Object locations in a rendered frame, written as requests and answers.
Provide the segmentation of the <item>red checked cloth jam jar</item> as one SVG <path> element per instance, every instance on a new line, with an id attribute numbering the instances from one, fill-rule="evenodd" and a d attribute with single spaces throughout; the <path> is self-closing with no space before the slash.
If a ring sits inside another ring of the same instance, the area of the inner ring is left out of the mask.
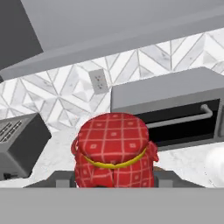
<path id="1" fill-rule="evenodd" d="M 75 181 L 79 187 L 153 187 L 158 147 L 145 123 L 125 113 L 98 115 L 73 140 Z"/>

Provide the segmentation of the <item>grey toaster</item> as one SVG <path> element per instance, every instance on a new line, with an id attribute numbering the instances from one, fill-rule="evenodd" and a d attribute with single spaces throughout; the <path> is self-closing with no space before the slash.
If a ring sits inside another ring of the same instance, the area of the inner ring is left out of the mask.
<path id="1" fill-rule="evenodd" d="M 51 137 L 39 113 L 0 120 L 0 181 L 29 178 Z"/>

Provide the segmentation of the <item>white round object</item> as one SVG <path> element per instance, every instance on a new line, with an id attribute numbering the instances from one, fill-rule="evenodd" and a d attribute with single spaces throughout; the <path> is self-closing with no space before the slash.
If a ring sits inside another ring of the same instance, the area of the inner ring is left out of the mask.
<path id="1" fill-rule="evenodd" d="M 224 188 L 224 147 L 216 147 L 208 152 L 205 168 L 212 184 Z"/>

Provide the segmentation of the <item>grey wall cupboard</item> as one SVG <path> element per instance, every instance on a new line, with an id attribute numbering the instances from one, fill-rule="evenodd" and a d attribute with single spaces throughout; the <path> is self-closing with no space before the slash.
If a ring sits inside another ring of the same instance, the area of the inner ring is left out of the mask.
<path id="1" fill-rule="evenodd" d="M 0 0 L 0 79 L 223 27 L 224 0 Z"/>

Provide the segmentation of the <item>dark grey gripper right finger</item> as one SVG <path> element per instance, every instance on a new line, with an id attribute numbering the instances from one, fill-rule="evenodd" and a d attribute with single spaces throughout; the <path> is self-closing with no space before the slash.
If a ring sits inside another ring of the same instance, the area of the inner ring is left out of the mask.
<path id="1" fill-rule="evenodd" d="M 202 188 L 202 185 L 183 180 L 174 171 L 154 171 L 155 187 L 159 188 Z"/>

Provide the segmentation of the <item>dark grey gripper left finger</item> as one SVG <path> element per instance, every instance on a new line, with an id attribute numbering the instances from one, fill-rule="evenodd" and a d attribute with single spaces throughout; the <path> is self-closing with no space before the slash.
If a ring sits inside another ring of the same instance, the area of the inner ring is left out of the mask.
<path id="1" fill-rule="evenodd" d="M 55 171 L 47 179 L 27 185 L 26 188 L 72 188 L 76 187 L 73 171 Z"/>

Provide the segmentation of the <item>white wall socket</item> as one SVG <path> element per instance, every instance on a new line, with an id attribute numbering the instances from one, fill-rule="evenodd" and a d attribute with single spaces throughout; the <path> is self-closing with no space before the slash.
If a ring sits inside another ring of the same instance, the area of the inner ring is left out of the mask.
<path id="1" fill-rule="evenodd" d="M 89 73 L 94 92 L 97 95 L 106 94 L 109 91 L 105 73 L 102 69 L 93 70 Z"/>

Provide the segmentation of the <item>grey microwave oven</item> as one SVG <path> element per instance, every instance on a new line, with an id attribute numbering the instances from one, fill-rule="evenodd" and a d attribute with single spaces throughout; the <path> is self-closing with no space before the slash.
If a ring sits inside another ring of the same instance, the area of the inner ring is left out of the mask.
<path id="1" fill-rule="evenodd" d="M 205 67 L 112 87 L 110 110 L 135 115 L 145 124 L 202 114 L 213 116 L 148 129 L 160 151 L 224 142 L 224 75 Z"/>

